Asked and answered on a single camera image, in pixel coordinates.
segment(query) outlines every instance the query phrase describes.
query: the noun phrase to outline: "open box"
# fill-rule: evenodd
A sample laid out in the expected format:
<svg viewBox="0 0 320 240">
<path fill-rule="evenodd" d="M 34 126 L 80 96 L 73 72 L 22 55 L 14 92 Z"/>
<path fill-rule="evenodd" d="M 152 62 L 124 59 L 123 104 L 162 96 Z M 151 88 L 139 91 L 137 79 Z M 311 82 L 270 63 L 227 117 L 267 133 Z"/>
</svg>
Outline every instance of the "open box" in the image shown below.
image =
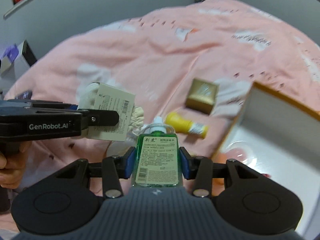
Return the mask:
<svg viewBox="0 0 320 240">
<path fill-rule="evenodd" d="M 219 151 L 240 147 L 249 167 L 294 192 L 303 204 L 296 229 L 306 239 L 320 232 L 320 115 L 255 82 Z"/>
</svg>

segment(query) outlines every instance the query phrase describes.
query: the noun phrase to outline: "bed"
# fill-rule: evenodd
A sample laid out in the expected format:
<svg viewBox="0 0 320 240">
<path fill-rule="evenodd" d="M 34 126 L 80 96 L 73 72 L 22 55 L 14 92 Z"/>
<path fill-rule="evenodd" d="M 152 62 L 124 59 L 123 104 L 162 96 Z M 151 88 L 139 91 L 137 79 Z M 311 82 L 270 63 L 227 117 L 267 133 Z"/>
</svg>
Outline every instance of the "bed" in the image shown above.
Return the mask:
<svg viewBox="0 0 320 240">
<path fill-rule="evenodd" d="M 209 125 L 205 140 L 178 137 L 189 152 L 211 157 L 236 112 L 204 115 L 185 109 L 194 77 L 247 84 L 258 80 L 319 111 L 319 66 L 320 47 L 289 24 L 236 0 L 206 0 L 71 37 L 40 59 L 5 98 L 31 90 L 32 99 L 77 104 L 91 82 L 121 86 L 136 94 L 146 123 L 177 111 Z M 221 109 L 228 104 L 221 102 Z M 109 144 L 71 138 L 33 142 L 17 192 L 78 158 L 101 161 Z M 126 192 L 129 183 L 122 185 Z M 99 179 L 92 181 L 91 190 L 101 193 Z M 0 228 L 17 231 L 10 214 L 0 216 Z"/>
</svg>

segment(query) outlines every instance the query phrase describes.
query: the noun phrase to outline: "screw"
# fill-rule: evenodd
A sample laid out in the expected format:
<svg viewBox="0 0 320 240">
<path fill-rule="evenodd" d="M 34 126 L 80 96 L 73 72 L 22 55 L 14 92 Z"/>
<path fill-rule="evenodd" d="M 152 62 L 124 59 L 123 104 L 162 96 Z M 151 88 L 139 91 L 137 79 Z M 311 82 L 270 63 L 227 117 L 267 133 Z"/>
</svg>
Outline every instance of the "screw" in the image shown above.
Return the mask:
<svg viewBox="0 0 320 240">
<path fill-rule="evenodd" d="M 121 196 L 121 192 L 117 189 L 110 189 L 106 191 L 105 194 L 108 198 L 117 198 Z"/>
<path fill-rule="evenodd" d="M 209 191 L 207 191 L 206 189 L 196 189 L 193 191 L 193 195 L 196 197 L 206 197 L 209 195 Z"/>
</svg>

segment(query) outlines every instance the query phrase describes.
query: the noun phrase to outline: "human hand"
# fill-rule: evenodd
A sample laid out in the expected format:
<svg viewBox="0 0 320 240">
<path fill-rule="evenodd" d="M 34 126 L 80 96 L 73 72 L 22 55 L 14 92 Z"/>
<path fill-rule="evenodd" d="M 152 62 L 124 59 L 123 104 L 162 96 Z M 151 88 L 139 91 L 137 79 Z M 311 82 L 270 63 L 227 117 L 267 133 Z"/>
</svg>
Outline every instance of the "human hand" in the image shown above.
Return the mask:
<svg viewBox="0 0 320 240">
<path fill-rule="evenodd" d="M 27 150 L 31 142 L 23 142 L 19 153 L 5 157 L 0 153 L 0 185 L 4 188 L 15 189 L 19 186 L 26 169 Z"/>
</svg>

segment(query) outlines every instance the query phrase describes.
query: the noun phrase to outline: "green bottle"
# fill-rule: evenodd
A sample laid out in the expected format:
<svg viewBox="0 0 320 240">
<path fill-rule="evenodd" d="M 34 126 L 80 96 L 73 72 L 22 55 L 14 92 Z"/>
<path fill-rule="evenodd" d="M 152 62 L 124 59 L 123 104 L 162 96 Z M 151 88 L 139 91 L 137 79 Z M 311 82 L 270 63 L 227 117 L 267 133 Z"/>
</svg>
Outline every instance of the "green bottle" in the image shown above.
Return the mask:
<svg viewBox="0 0 320 240">
<path fill-rule="evenodd" d="M 166 133 L 160 116 L 154 118 L 154 125 L 150 128 L 149 134 L 139 135 L 132 185 L 182 186 L 178 138 L 175 133 Z"/>
</svg>

